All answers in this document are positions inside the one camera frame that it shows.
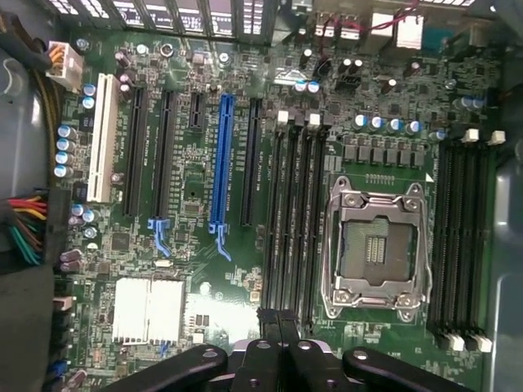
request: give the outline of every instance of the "motherboard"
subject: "motherboard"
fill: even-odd
[[[84,85],[59,130],[73,208],[56,286],[80,390],[204,342],[231,351],[259,336],[260,307],[293,310],[338,356],[367,345],[481,390],[494,53],[299,38],[73,32]]]

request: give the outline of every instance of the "metal socket frame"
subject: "metal socket frame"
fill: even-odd
[[[391,223],[412,225],[417,232],[415,266],[408,281],[388,280],[374,287],[365,279],[344,278],[339,274],[342,224],[348,221],[371,222],[378,216],[385,216]],[[338,238],[336,263],[333,263],[333,228],[336,224]],[[338,177],[327,204],[322,247],[321,294],[328,317],[336,319],[346,307],[378,308],[397,310],[400,320],[409,323],[421,304],[429,301],[431,281],[427,204],[422,186],[413,183],[406,194],[377,194],[354,190],[348,177]]]

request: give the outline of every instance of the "chipset heatsink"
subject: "chipset heatsink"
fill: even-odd
[[[180,338],[184,283],[121,278],[116,283],[113,341],[125,345]]]

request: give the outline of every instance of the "cpu socket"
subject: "cpu socket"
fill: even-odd
[[[321,293],[327,315],[345,307],[396,310],[410,322],[430,298],[427,205],[413,183],[405,194],[360,192],[336,179],[327,205]]]

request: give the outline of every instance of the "green circuit board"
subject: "green circuit board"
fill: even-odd
[[[85,53],[85,83],[96,85],[99,73],[117,73],[114,53],[124,49],[131,60],[131,68],[136,70],[136,84],[145,86],[150,94],[138,214],[133,218],[123,216],[123,187],[114,185],[111,203],[90,204],[101,215],[96,222],[96,238],[84,238],[85,227],[71,230],[69,246],[83,252],[82,269],[57,277],[74,282],[74,327],[68,359],[72,371],[77,368],[87,370],[87,382],[81,391],[98,390],[166,356],[190,348],[195,344],[194,334],[203,334],[204,341],[228,350],[237,340],[258,336],[256,310],[261,305],[265,284],[266,223],[275,173],[275,128],[279,110],[290,113],[294,110],[303,113],[316,111],[332,116],[333,126],[326,136],[321,181],[317,189],[320,200],[327,200],[329,186],[338,176],[348,176],[357,190],[385,194],[403,194],[412,183],[419,183],[427,200],[429,243],[435,219],[438,174],[437,143],[430,140],[429,135],[448,122],[449,114],[454,116],[454,121],[463,123],[494,123],[497,119],[494,109],[477,115],[453,106],[456,94],[483,96],[487,87],[497,86],[498,63],[488,56],[468,58],[460,63],[445,61],[437,54],[419,57],[422,72],[412,78],[403,77],[405,60],[384,61],[377,57],[358,56],[364,62],[364,69],[360,88],[353,96],[335,92],[334,81],[329,78],[320,82],[319,93],[298,95],[293,91],[294,83],[286,81],[300,78],[300,75],[311,78],[314,60],[310,60],[304,69],[298,67],[305,46],[242,47],[233,43],[147,33],[87,29],[73,33],[71,42],[78,38],[87,40],[90,46]],[[170,43],[174,49],[170,58],[159,54],[165,43]],[[138,54],[138,45],[145,45],[147,52]],[[224,53],[227,54],[226,61],[222,61]],[[354,58],[355,55],[351,51],[336,51],[331,56],[333,63],[337,64],[341,59]],[[382,75],[401,80],[401,90],[380,94]],[[445,86],[445,81],[450,79],[457,82],[452,91]],[[172,250],[170,257],[159,253],[153,233],[147,228],[154,197],[154,158],[163,90],[177,92],[168,204],[172,224],[166,239]],[[201,130],[189,127],[191,93],[195,91],[206,92],[205,126]],[[226,249],[232,261],[218,253],[215,236],[208,232],[213,154],[222,92],[231,93],[236,99],[226,200]],[[261,100],[264,116],[260,126],[258,172],[254,179],[253,224],[242,226],[240,206],[251,98]],[[93,114],[83,108],[81,102],[82,97],[71,94],[64,109],[64,123],[79,130],[74,178],[62,181],[62,186],[68,188],[74,182],[87,182],[88,176],[91,138],[89,126],[85,124]],[[422,130],[415,137],[392,137],[382,131],[372,135],[366,131],[355,134],[351,131],[351,121],[357,114],[400,118],[405,123],[416,120],[422,124]],[[121,102],[115,173],[125,172],[130,148],[129,121],[129,104]],[[383,161],[362,163],[357,157],[346,156],[346,147],[352,143],[368,143],[372,147],[383,145],[384,148],[396,147],[399,150],[408,148],[409,153],[420,153],[422,161],[418,165],[409,161],[404,166],[386,165]],[[288,149],[286,140],[281,148],[283,151]],[[289,162],[283,158],[279,165],[280,181],[284,183]],[[284,203],[282,196],[278,203]],[[488,203],[490,213],[492,194],[489,194]],[[292,212],[293,221],[297,214]],[[312,254],[319,257],[319,252],[313,251]],[[315,287],[311,299],[313,326],[307,331],[308,336],[327,342],[338,355],[356,345],[367,345],[474,390],[481,390],[485,354],[437,348],[433,335],[426,329],[426,305],[411,323],[401,322],[392,310],[352,308],[344,309],[339,318],[330,319],[317,288],[320,276],[316,272],[312,281],[302,283]],[[115,287],[121,278],[185,282],[181,337],[165,354],[160,354],[158,345],[121,345],[113,341]]]

